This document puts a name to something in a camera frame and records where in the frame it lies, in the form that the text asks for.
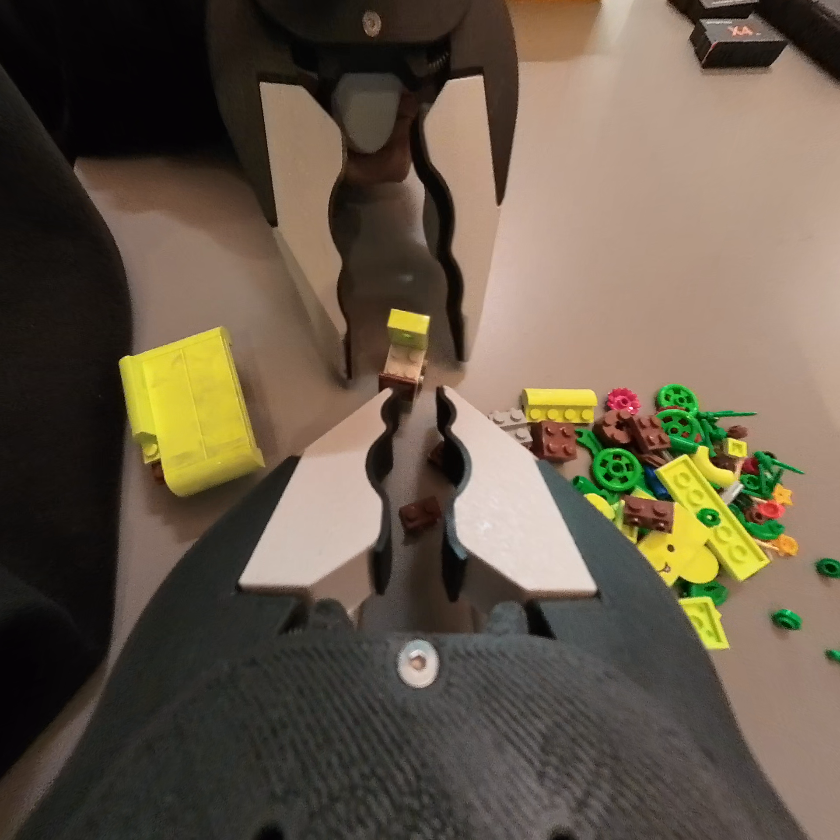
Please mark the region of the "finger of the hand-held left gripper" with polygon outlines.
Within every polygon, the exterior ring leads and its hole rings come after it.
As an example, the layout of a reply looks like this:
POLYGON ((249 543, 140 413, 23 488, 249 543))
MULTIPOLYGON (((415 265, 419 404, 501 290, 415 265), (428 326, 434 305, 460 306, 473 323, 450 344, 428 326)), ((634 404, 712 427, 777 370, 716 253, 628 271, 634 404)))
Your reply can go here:
POLYGON ((448 80, 418 124, 419 174, 437 212, 436 257, 459 361, 468 361, 487 294, 501 215, 482 76, 448 80))
POLYGON ((304 87, 262 81, 275 240, 322 357, 348 382, 348 323, 339 298, 343 260, 331 230, 346 152, 338 125, 304 87))

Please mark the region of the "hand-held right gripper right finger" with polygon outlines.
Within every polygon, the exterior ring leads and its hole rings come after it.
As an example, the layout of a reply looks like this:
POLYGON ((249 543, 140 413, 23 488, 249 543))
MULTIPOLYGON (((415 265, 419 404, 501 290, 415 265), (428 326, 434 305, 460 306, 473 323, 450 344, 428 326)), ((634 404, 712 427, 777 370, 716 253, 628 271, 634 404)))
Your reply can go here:
POLYGON ((442 578, 450 602, 488 614, 502 602, 587 599, 597 587, 539 462, 461 397, 436 389, 444 510, 442 578))

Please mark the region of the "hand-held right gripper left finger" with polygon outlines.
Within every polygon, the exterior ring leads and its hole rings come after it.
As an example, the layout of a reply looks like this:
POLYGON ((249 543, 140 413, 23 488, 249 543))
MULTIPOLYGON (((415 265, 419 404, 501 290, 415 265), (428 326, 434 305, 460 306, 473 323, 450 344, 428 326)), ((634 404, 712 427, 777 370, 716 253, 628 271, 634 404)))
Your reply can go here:
POLYGON ((238 586, 257 594, 324 599, 356 613, 392 574, 385 478, 400 397, 385 388, 310 444, 262 532, 238 586))

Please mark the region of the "small lime brown brick block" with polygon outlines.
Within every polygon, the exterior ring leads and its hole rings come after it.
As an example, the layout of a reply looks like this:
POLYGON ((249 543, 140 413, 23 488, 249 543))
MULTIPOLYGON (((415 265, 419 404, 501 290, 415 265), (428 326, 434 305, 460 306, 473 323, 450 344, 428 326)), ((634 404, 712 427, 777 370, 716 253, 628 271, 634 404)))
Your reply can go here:
POLYGON ((391 388, 410 410, 424 383, 430 318, 427 315, 392 309, 387 321, 388 354, 379 373, 380 391, 391 388))

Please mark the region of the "large lime brick assembly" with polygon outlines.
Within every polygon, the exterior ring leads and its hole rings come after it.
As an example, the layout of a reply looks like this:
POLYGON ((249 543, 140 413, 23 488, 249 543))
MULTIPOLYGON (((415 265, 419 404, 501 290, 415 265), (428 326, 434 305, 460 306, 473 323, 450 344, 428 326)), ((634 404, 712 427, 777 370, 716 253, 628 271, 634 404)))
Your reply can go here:
POLYGON ((119 372, 132 439, 175 496, 264 468, 226 328, 126 355, 119 372))

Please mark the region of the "person's left hand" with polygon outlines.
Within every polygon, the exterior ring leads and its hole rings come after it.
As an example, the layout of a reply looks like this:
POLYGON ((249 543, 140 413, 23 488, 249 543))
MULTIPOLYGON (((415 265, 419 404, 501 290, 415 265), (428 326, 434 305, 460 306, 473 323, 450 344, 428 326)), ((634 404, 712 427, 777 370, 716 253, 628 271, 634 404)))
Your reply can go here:
POLYGON ((413 165, 411 134, 418 110, 415 93, 405 91, 397 107, 392 133, 382 148, 371 154, 348 150, 344 182, 357 187, 404 182, 413 165))

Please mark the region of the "small grey plate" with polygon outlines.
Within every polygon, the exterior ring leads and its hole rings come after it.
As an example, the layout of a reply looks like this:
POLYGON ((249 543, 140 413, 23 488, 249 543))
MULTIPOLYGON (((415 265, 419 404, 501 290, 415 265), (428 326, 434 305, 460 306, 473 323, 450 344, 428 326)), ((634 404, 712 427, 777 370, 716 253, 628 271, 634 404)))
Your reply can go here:
POLYGON ((521 408, 493 411, 487 417, 495 427, 499 428, 519 445, 525 448, 532 446, 529 422, 521 408))

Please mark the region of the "pile of loose toy bricks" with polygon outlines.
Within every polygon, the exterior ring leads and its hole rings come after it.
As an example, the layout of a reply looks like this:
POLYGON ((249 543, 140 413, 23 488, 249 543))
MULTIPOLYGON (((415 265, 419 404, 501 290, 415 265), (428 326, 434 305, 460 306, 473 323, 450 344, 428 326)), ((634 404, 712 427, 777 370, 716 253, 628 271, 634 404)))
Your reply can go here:
POLYGON ((688 385, 661 385, 647 405, 608 391, 594 422, 574 424, 589 456, 572 485, 641 553, 713 653, 730 648, 722 608, 745 584, 800 550, 788 522, 806 470, 757 441, 756 412, 709 408, 688 385))

